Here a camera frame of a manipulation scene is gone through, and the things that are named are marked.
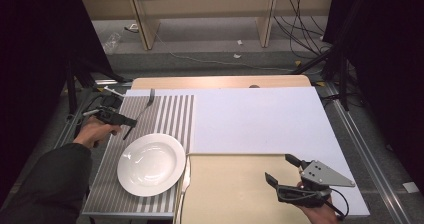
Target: aluminum rail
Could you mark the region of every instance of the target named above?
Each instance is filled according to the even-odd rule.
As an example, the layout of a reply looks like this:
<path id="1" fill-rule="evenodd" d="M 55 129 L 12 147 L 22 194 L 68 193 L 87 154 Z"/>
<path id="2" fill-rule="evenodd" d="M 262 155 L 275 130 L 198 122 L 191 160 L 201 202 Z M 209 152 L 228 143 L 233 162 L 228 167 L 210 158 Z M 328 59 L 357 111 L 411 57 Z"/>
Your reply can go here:
<path id="1" fill-rule="evenodd" d="M 327 92 L 330 95 L 338 94 L 337 88 L 333 83 L 327 83 Z M 349 112 L 346 112 L 342 107 L 340 101 L 334 101 L 336 110 L 343 121 L 349 135 L 361 156 L 365 167 L 368 170 L 375 186 L 377 187 L 378 192 L 380 193 L 381 198 L 383 199 L 386 207 L 392 216 L 392 219 L 395 223 L 403 224 L 403 223 L 412 223 L 408 214 L 402 206 L 396 192 L 391 186 L 389 180 L 385 177 L 383 171 L 378 165 L 374 155 L 371 150 L 368 148 L 367 143 L 361 135 L 358 127 L 352 119 L 352 116 Z"/>
<path id="2" fill-rule="evenodd" d="M 63 127 L 62 132 L 60 133 L 60 136 L 57 139 L 56 144 L 54 145 L 54 149 L 68 143 L 69 138 L 71 137 L 71 132 L 72 130 L 74 130 L 74 128 L 78 124 L 78 121 L 80 120 L 80 117 L 82 115 L 82 110 L 86 106 L 88 99 L 90 97 L 90 94 L 92 92 L 93 92 L 92 88 L 83 89 L 81 93 L 81 103 L 79 104 L 77 110 L 75 111 L 75 114 L 70 116 L 69 120 L 66 122 L 65 127 Z"/>

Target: human hand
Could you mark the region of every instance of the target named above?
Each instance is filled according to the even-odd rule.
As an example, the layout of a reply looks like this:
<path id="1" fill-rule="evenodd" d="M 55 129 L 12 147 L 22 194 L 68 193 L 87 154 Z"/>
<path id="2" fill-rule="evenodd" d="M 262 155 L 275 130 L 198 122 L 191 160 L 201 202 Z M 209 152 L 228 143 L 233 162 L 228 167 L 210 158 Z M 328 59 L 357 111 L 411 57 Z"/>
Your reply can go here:
<path id="1" fill-rule="evenodd" d="M 91 116 L 81 128 L 81 131 L 73 142 L 90 149 L 95 146 L 95 143 L 102 142 L 109 133 L 116 135 L 121 131 L 122 129 L 120 126 L 104 124 L 94 116 Z"/>
<path id="2" fill-rule="evenodd" d="M 327 200 L 329 203 L 332 203 L 331 196 Z M 322 207 L 313 207 L 308 208 L 304 206 L 296 206 L 308 217 L 309 221 L 312 224 L 337 224 L 339 223 L 334 213 L 334 210 L 328 205 L 323 205 Z"/>

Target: metal frame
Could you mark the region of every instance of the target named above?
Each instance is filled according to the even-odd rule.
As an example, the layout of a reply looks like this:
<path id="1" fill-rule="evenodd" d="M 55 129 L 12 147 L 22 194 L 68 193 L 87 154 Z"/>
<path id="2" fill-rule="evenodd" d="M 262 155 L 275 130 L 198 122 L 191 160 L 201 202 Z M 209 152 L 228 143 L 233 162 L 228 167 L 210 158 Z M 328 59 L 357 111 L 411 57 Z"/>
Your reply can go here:
<path id="1" fill-rule="evenodd" d="M 333 83 L 327 83 L 326 86 L 328 94 L 338 94 L 337 88 Z M 343 109 L 340 101 L 335 100 L 334 105 L 337 112 L 339 113 L 340 119 L 343 121 L 343 124 L 345 125 L 346 130 L 352 139 L 353 144 L 361 156 L 362 162 L 367 168 L 368 173 L 370 174 L 378 192 L 380 193 L 380 196 L 386 204 L 387 210 L 392 216 L 393 221 L 395 223 L 412 223 L 396 192 L 390 185 L 389 180 L 387 180 L 387 178 L 384 176 L 384 173 L 378 165 L 374 155 L 368 148 L 368 145 L 365 139 L 362 137 L 361 132 L 359 131 L 355 122 L 353 121 L 352 116 L 348 111 Z"/>
<path id="2" fill-rule="evenodd" d="M 84 107 L 88 104 L 90 100 L 90 95 L 93 93 L 95 88 L 100 88 L 103 86 L 109 87 L 128 87 L 130 88 L 132 82 L 119 83 L 115 80 L 97 80 L 95 87 L 93 88 L 84 88 L 80 95 L 80 103 L 78 108 L 75 110 L 74 114 L 69 114 L 68 121 L 66 122 L 65 127 L 62 129 L 54 148 L 58 148 L 68 143 L 70 135 L 73 134 L 75 128 L 80 124 L 79 117 L 82 115 Z"/>

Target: black cable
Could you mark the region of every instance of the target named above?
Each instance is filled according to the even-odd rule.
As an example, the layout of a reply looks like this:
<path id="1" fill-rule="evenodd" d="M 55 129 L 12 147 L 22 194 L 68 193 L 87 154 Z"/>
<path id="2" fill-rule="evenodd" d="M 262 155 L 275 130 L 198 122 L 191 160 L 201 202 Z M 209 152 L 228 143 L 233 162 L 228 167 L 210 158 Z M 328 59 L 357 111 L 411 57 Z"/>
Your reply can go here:
<path id="1" fill-rule="evenodd" d="M 324 203 L 325 203 L 325 205 L 327 205 L 327 206 L 329 206 L 331 209 L 333 209 L 335 212 L 337 212 L 337 214 L 339 214 L 338 216 L 337 216 L 337 219 L 339 220 L 339 221 L 343 221 L 344 219 L 345 219 L 345 215 L 343 214 L 343 212 L 342 211 L 340 211 L 337 207 L 335 207 L 332 203 L 330 203 L 329 201 L 327 201 L 327 200 L 325 200 L 324 201 Z"/>
<path id="2" fill-rule="evenodd" d="M 87 112 L 88 111 L 88 109 L 90 108 L 90 106 L 91 105 L 93 105 L 93 103 L 94 103 L 94 101 L 96 101 L 99 97 L 103 97 L 104 95 L 102 95 L 102 94 L 99 94 L 99 95 L 97 95 L 97 96 L 95 96 L 95 97 L 93 97 L 91 100 L 90 100 L 90 103 L 84 108 L 84 110 L 82 111 L 82 113 L 85 113 L 85 112 Z"/>
<path id="3" fill-rule="evenodd" d="M 311 49 L 311 50 L 312 50 L 312 52 L 313 52 L 315 55 L 317 55 L 317 56 L 318 56 L 318 55 L 320 55 L 320 53 L 317 53 L 317 52 L 315 52 L 315 51 L 312 49 L 311 45 L 310 45 L 310 44 L 309 44 L 309 42 L 308 42 L 308 39 L 307 39 L 307 38 L 306 38 L 306 36 L 305 36 L 305 33 L 304 33 L 304 30 L 303 30 L 303 29 L 306 29 L 306 28 L 305 28 L 305 25 L 304 25 L 304 24 L 303 24 L 303 22 L 302 22 L 301 17 L 300 17 L 300 0 L 297 0 L 297 9 L 296 9 L 296 7 L 294 6 L 293 1 L 292 1 L 292 0 L 289 0 L 289 1 L 290 1 L 290 4 L 291 4 L 292 8 L 293 8 L 294 13 L 295 13 L 295 19 L 294 19 L 294 21 L 293 21 L 293 26 L 295 26 L 295 24 L 296 24 L 296 20 L 297 20 L 297 18 L 299 18 L 300 25 L 302 26 L 302 34 L 303 34 L 303 37 L 305 38 L 305 41 L 308 43 L 309 49 Z M 291 35 L 293 35 L 293 30 L 294 30 L 293 26 L 292 26 L 292 29 L 291 29 L 291 32 L 290 32 L 290 34 L 291 34 Z"/>
<path id="4" fill-rule="evenodd" d="M 314 17 L 311 16 L 312 21 L 315 23 L 315 26 L 318 27 L 318 29 L 320 29 L 322 31 L 322 33 L 325 33 L 325 31 L 317 24 L 317 22 L 315 21 Z"/>
<path id="5" fill-rule="evenodd" d="M 290 41 L 291 40 L 293 40 L 293 41 L 295 41 L 297 44 L 299 44 L 300 46 L 302 46 L 302 47 L 304 47 L 305 49 L 307 49 L 307 50 L 309 50 L 310 52 L 314 52 L 314 50 L 312 50 L 310 47 L 308 47 L 308 46 L 306 46 L 304 43 L 302 43 L 299 39 L 297 39 L 295 36 L 293 36 L 293 34 L 291 34 L 278 20 L 277 20 L 277 18 L 275 18 L 274 17 L 274 19 L 275 19 L 275 21 L 277 22 L 277 24 L 278 24 L 278 26 L 280 27 L 280 29 L 284 32 L 284 34 L 286 34 L 289 38 L 290 38 Z M 291 51 L 292 51 L 292 53 L 295 55 L 295 56 L 297 56 L 297 57 L 300 57 L 300 58 L 307 58 L 307 59 L 313 59 L 312 57 L 304 57 L 304 56 L 300 56 L 300 55 L 298 55 L 294 50 L 293 50 L 293 47 L 292 47 L 292 45 L 291 45 L 291 43 L 290 43 L 290 49 L 291 49 Z"/>
<path id="6" fill-rule="evenodd" d="M 360 96 L 359 93 L 353 92 L 353 93 L 346 93 L 346 96 Z M 323 100 L 337 100 L 340 98 L 339 94 L 335 94 L 335 95 L 330 95 L 330 96 L 326 96 L 326 97 L 320 97 L 321 101 Z"/>
<path id="7" fill-rule="evenodd" d="M 299 201 L 299 200 L 303 200 L 303 199 L 308 199 L 308 198 L 311 198 L 311 197 L 314 197 L 314 196 L 317 196 L 317 194 L 314 193 L 314 194 L 310 194 L 310 195 L 298 197 L 298 198 L 284 198 L 284 197 L 281 197 L 281 196 L 278 196 L 278 197 L 283 201 L 291 202 L 291 201 Z"/>
<path id="8" fill-rule="evenodd" d="M 306 42 L 308 43 L 308 45 L 310 46 L 309 42 L 308 42 L 308 38 L 306 38 L 305 36 L 305 32 L 304 30 L 306 29 L 305 24 L 303 24 L 302 18 L 300 16 L 300 0 L 297 0 L 297 16 L 299 17 L 299 22 L 302 26 L 302 33 L 303 33 L 303 37 L 305 37 Z M 317 46 L 317 44 L 315 43 L 315 41 L 312 39 L 311 35 L 309 34 L 309 32 L 306 33 L 309 37 L 309 39 L 311 39 L 312 43 L 315 45 L 315 47 L 317 48 L 318 52 L 319 52 L 319 48 Z"/>
<path id="9" fill-rule="evenodd" d="M 302 30 L 302 29 L 303 29 L 303 28 L 298 27 L 298 26 L 293 26 L 293 24 L 291 24 L 291 23 L 289 23 L 288 21 L 284 20 L 284 18 L 283 18 L 283 17 L 281 17 L 281 16 L 280 16 L 280 18 L 281 18 L 281 20 L 283 20 L 283 22 L 285 22 L 287 25 L 292 26 L 292 27 L 293 27 L 293 28 L 295 28 L 295 29 L 298 29 L 298 30 Z M 312 31 L 312 30 L 308 30 L 308 29 L 304 29 L 304 30 L 305 30 L 305 31 L 307 31 L 307 32 L 311 32 L 311 33 L 314 33 L 314 34 L 317 34 L 317 35 L 322 36 L 322 33 L 319 33 L 319 32 L 316 32 L 316 31 Z"/>
<path id="10" fill-rule="evenodd" d="M 318 96 L 319 96 L 319 99 L 321 100 L 321 102 L 326 101 L 326 103 L 323 106 L 324 110 L 328 106 L 328 104 L 333 103 L 332 101 L 337 99 L 337 98 L 335 98 L 336 95 L 322 97 L 320 94 L 318 94 Z"/>
<path id="11" fill-rule="evenodd" d="M 346 217 L 347 217 L 347 215 L 349 214 L 349 203 L 347 202 L 347 200 L 346 200 L 346 197 L 341 193 L 341 192 L 339 192 L 339 191 L 337 191 L 336 189 L 333 189 L 333 188 L 330 188 L 332 191 L 335 191 L 335 192 L 337 192 L 342 198 L 343 198 L 343 200 L 345 201 L 345 203 L 346 203 L 346 214 L 343 214 L 340 210 L 338 210 L 336 207 L 334 207 L 333 205 L 333 207 L 334 208 L 336 208 L 340 213 L 341 213 L 341 215 L 342 215 L 342 219 L 341 220 L 343 220 L 343 219 L 345 219 Z"/>

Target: plate rim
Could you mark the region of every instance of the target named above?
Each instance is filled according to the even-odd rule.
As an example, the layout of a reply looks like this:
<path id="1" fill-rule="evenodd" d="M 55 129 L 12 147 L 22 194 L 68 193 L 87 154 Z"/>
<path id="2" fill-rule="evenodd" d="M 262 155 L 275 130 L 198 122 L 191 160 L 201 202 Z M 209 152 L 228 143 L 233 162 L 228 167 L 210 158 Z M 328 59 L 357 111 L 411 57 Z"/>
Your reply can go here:
<path id="1" fill-rule="evenodd" d="M 168 178 L 168 180 L 171 179 L 171 181 L 169 181 L 166 184 L 163 184 L 163 187 L 161 188 L 157 188 L 157 186 L 154 186 L 156 188 L 154 188 L 153 191 L 152 189 L 150 189 L 151 191 L 146 191 L 145 190 L 146 187 L 143 187 L 142 189 L 136 189 L 137 185 L 131 185 L 129 184 L 128 181 L 125 182 L 123 180 L 126 174 L 123 173 L 124 171 L 122 171 L 122 168 L 124 168 L 124 165 L 129 163 L 128 158 L 125 158 L 124 154 L 126 154 L 128 150 L 134 148 L 135 146 L 144 146 L 144 145 L 148 145 L 149 143 L 157 142 L 155 141 L 155 139 L 156 140 L 160 139 L 161 142 L 168 145 L 172 150 L 174 150 L 177 164 L 174 168 L 174 171 Z M 184 147 L 175 137 L 171 135 L 164 134 L 164 133 L 151 133 L 151 134 L 141 136 L 137 138 L 136 140 L 134 140 L 133 142 L 131 142 L 119 156 L 119 161 L 117 166 L 118 181 L 127 192 L 136 196 L 150 197 L 150 196 L 161 194 L 167 191 L 173 185 L 175 185 L 175 183 L 177 183 L 178 180 L 180 179 L 185 167 L 185 162 L 186 162 L 185 157 L 186 157 L 186 153 L 185 153 Z"/>

